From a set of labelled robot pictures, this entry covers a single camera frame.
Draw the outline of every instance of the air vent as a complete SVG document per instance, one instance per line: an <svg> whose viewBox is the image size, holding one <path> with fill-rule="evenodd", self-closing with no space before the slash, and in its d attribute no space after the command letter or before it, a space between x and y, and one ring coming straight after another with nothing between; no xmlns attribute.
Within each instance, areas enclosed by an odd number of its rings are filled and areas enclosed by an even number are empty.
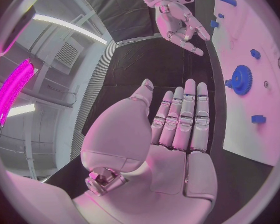
<svg viewBox="0 0 280 224"><path fill-rule="evenodd" d="M60 51L57 53L55 59L69 68L72 68L79 55L80 52L75 47L68 42L65 42Z"/></svg>

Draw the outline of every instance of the ventilation grille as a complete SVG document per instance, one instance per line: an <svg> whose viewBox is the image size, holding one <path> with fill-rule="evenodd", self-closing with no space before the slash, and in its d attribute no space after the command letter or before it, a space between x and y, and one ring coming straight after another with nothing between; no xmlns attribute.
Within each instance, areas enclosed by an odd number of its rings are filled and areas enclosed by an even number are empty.
<svg viewBox="0 0 280 224"><path fill-rule="evenodd" d="M105 76L117 45L114 40L109 42L101 56L84 93L76 119L74 135L71 145L70 160L80 155L85 136L81 133L91 107L96 100L105 80Z"/></svg>
<svg viewBox="0 0 280 224"><path fill-rule="evenodd" d="M76 48L65 42L60 51L57 53L55 59L69 68L72 68L79 54L80 52Z"/></svg>

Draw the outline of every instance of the magenta light strip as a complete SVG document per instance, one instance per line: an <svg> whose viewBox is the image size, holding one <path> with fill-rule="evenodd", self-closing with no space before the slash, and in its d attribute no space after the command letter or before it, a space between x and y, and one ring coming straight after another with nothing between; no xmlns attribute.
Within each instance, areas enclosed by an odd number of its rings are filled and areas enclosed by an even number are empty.
<svg viewBox="0 0 280 224"><path fill-rule="evenodd" d="M24 60L8 77L0 89L0 125L5 124L7 115L20 91L34 75L30 59Z"/></svg>

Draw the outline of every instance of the blue gear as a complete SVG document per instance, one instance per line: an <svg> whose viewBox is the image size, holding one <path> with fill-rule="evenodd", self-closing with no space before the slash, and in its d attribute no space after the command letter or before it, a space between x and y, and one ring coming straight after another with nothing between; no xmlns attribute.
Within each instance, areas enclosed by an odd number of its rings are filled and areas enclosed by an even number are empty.
<svg viewBox="0 0 280 224"><path fill-rule="evenodd" d="M252 73L248 66L239 65L232 75L232 89L236 94L243 96L252 86Z"/></svg>

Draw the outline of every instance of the blue plastic part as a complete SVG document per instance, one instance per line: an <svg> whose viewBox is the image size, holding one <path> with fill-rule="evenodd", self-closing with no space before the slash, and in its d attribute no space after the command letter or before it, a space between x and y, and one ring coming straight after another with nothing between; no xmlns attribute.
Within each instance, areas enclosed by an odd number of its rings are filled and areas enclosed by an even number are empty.
<svg viewBox="0 0 280 224"><path fill-rule="evenodd" d="M235 1L235 0L220 0L220 1L229 3L229 4L231 4L232 6L237 6L237 1Z"/></svg>
<svg viewBox="0 0 280 224"><path fill-rule="evenodd" d="M219 23L214 20L211 20L211 27L219 27Z"/></svg>
<svg viewBox="0 0 280 224"><path fill-rule="evenodd" d="M232 80L226 80L224 84L225 84L225 86L227 86L228 88L231 88L231 89L232 89Z"/></svg>
<svg viewBox="0 0 280 224"><path fill-rule="evenodd" d="M250 53L251 53L251 55L253 56L253 57L255 57L256 59L260 59L260 57L261 57L261 54L260 54L260 52L259 51L257 51L257 50L255 50L255 49L252 49L251 51L250 51Z"/></svg>
<svg viewBox="0 0 280 224"><path fill-rule="evenodd" d="M267 118L263 115L254 115L251 116L251 123L265 123L267 121Z"/></svg>
<svg viewBox="0 0 280 224"><path fill-rule="evenodd" d="M252 86L252 72L248 66L239 65L231 78L232 89L240 96L247 94Z"/></svg>

